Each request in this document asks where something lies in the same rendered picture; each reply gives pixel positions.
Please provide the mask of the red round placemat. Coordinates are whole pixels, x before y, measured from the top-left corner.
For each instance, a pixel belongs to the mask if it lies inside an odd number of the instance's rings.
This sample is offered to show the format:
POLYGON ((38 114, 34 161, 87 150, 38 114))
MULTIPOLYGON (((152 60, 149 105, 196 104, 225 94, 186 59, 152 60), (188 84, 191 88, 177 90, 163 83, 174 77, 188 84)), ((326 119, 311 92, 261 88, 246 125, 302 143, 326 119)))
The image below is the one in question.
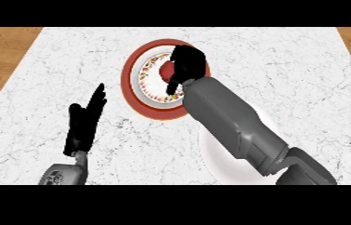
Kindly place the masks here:
POLYGON ((150 49, 153 49, 156 46, 177 45, 188 46, 188 43, 177 39, 158 39, 143 44, 128 56, 121 72, 121 90, 127 104, 141 116, 155 120, 172 120, 183 117, 186 115, 186 109, 183 105, 178 105, 169 109, 158 109, 149 106, 138 99, 135 90, 131 87, 131 70, 135 68, 135 61, 150 49))

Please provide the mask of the red bell pepper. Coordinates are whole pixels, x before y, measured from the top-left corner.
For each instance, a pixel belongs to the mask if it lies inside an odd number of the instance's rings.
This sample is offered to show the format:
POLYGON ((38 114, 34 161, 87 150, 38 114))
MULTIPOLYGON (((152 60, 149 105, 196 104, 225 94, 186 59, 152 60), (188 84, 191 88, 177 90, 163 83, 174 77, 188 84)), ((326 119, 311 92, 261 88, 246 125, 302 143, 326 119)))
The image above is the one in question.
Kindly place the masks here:
POLYGON ((160 68, 159 68, 159 75, 162 80, 168 83, 169 82, 169 78, 174 74, 174 63, 168 60, 160 68))

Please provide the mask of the plain white plate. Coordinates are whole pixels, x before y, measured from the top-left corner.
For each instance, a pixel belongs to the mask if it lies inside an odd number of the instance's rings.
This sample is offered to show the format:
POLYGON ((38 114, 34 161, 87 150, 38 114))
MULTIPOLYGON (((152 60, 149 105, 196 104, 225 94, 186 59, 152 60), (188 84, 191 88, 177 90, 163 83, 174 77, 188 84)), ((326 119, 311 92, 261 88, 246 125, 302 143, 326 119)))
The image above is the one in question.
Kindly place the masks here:
POLYGON ((205 166, 222 185, 274 185, 289 147, 268 115, 255 104, 239 127, 215 128, 200 120, 199 147, 205 166))

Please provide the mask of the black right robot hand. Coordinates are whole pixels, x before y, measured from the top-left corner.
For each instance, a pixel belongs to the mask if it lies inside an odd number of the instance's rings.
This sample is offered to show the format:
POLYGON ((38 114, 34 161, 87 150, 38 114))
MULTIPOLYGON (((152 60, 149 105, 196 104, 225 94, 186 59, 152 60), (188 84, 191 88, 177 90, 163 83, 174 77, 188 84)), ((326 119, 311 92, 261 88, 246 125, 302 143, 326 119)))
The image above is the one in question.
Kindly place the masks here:
POLYGON ((205 53, 191 46, 177 45, 169 60, 174 62, 174 74, 165 92, 172 95, 184 81, 197 80, 205 76, 205 53))

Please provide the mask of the white floral rimmed plate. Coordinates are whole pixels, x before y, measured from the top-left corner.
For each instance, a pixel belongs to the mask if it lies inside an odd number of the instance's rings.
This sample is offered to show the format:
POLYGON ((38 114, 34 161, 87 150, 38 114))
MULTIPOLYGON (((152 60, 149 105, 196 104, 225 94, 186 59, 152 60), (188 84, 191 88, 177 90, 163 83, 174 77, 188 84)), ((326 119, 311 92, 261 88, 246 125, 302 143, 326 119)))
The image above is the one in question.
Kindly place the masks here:
POLYGON ((147 106, 156 109, 172 109, 183 105, 183 86, 177 87, 175 95, 165 93, 166 82, 159 69, 169 60, 171 48, 149 50, 141 54, 131 67, 131 92, 147 106))

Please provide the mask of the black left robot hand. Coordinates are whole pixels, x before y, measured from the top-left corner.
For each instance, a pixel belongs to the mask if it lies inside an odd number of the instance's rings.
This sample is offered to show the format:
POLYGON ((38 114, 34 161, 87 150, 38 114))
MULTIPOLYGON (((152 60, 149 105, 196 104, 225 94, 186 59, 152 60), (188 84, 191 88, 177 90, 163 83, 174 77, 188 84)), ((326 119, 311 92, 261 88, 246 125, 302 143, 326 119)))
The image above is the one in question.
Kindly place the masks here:
POLYGON ((106 103, 104 84, 100 84, 91 94, 87 107, 82 107, 78 103, 69 105, 65 156, 73 157, 78 151, 90 151, 96 127, 106 103))

